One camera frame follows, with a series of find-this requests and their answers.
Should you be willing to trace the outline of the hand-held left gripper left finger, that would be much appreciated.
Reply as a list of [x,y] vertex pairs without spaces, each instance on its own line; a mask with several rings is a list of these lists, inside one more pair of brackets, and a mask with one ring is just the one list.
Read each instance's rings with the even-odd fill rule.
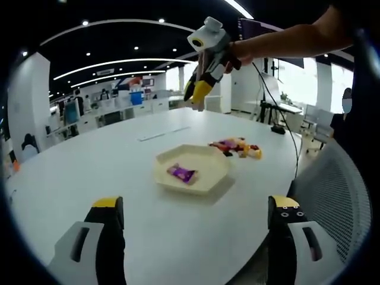
[[125,284],[124,257],[123,199],[107,197],[56,242],[47,268],[59,284]]

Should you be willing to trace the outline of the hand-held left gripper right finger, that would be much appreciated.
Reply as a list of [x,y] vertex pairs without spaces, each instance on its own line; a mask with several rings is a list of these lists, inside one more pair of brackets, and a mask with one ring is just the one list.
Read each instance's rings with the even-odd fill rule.
[[337,243],[295,200],[268,198],[268,284],[327,284],[337,273]]

